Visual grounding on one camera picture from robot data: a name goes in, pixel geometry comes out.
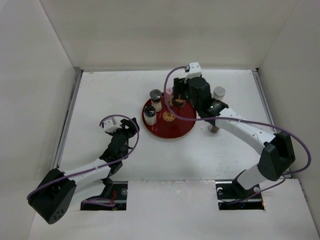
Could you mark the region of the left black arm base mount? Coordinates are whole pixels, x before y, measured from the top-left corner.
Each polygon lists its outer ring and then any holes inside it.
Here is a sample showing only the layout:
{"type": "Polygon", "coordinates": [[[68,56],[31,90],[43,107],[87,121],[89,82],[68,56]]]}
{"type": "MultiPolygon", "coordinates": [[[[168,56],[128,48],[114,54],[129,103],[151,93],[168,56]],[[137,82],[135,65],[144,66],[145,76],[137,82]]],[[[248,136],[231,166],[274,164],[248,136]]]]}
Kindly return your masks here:
{"type": "Polygon", "coordinates": [[[100,195],[92,196],[80,204],[81,211],[125,211],[127,209],[128,181],[104,182],[100,195]]]}

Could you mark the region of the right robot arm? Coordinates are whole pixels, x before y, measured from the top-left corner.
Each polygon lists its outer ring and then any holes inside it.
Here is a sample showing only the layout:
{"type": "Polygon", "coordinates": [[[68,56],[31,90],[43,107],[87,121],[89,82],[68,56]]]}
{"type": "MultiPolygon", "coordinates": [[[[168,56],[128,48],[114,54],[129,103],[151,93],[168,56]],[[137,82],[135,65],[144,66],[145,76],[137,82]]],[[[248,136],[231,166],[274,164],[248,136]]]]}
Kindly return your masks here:
{"type": "Polygon", "coordinates": [[[291,137],[280,131],[260,129],[240,120],[226,103],[212,97],[209,83],[202,77],[173,80],[173,102],[187,100],[201,119],[226,130],[251,146],[259,155],[256,165],[242,171],[232,181],[232,192],[238,198],[266,180],[277,181],[295,161],[291,137]]]}

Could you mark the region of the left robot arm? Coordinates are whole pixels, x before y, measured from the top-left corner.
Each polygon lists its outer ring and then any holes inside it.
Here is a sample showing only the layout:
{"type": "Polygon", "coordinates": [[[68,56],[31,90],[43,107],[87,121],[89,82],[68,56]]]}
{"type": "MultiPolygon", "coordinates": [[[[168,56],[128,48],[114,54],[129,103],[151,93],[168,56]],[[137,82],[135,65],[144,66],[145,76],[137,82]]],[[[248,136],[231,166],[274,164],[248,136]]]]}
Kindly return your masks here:
{"type": "Polygon", "coordinates": [[[72,170],[50,170],[38,187],[27,197],[28,204],[48,223],[54,224],[67,212],[75,202],[76,195],[83,195],[90,187],[89,195],[81,199],[83,203],[101,205],[100,199],[112,195],[110,179],[123,166],[123,160],[133,153],[129,146],[132,137],[139,137],[139,125],[136,118],[122,115],[120,124],[115,121],[116,115],[103,118],[99,125],[109,136],[110,143],[103,154],[93,162],[72,170]]]}

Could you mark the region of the red lid chili sauce jar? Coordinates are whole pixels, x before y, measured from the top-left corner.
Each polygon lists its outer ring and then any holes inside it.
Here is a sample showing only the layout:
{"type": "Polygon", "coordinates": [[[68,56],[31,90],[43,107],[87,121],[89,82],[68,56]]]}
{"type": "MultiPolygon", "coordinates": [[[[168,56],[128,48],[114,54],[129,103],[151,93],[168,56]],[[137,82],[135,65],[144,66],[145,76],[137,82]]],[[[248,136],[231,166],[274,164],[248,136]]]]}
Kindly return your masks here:
{"type": "Polygon", "coordinates": [[[184,99],[177,98],[177,99],[173,99],[172,103],[175,107],[183,108],[186,101],[184,99]]]}

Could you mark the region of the clear cap salt grinder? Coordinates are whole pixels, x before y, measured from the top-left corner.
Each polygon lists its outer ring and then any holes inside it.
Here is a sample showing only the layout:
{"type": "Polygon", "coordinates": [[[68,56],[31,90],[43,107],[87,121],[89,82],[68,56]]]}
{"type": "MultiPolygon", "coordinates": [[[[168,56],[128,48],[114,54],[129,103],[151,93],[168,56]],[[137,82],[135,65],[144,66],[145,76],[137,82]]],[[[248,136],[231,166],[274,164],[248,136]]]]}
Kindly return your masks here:
{"type": "Polygon", "coordinates": [[[151,105],[155,108],[158,113],[162,110],[162,92],[159,89],[152,89],[149,92],[151,105]]]}

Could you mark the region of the pink lid spice jar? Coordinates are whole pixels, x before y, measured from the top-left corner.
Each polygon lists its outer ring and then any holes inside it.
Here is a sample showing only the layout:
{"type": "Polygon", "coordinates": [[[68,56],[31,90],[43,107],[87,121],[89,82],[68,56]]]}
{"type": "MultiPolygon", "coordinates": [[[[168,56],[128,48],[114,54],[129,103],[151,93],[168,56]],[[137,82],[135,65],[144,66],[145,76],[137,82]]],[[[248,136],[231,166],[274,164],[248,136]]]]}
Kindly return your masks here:
{"type": "Polygon", "coordinates": [[[169,105],[170,107],[173,106],[173,88],[172,87],[166,88],[164,92],[164,100],[167,105],[169,105]]]}

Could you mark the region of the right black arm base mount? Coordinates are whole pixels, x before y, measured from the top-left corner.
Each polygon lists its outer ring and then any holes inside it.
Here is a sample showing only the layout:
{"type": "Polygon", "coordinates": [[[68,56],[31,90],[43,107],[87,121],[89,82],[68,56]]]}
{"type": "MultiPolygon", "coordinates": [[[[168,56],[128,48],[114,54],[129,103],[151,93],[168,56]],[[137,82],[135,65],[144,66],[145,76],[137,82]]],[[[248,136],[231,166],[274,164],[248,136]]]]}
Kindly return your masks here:
{"type": "Polygon", "coordinates": [[[232,179],[224,179],[216,180],[215,188],[218,208],[221,211],[265,209],[259,184],[246,190],[232,179]]]}

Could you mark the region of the black knob cap salt bottle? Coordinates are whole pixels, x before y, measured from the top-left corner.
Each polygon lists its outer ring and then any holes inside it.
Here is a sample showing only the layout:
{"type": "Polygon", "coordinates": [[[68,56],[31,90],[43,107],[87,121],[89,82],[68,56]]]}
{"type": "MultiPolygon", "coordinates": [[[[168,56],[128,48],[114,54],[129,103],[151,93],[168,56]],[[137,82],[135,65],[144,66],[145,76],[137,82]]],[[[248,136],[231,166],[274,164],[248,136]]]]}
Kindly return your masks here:
{"type": "Polygon", "coordinates": [[[144,121],[148,126],[153,126],[157,122],[157,112],[156,109],[151,105],[147,105],[143,109],[144,121]]]}

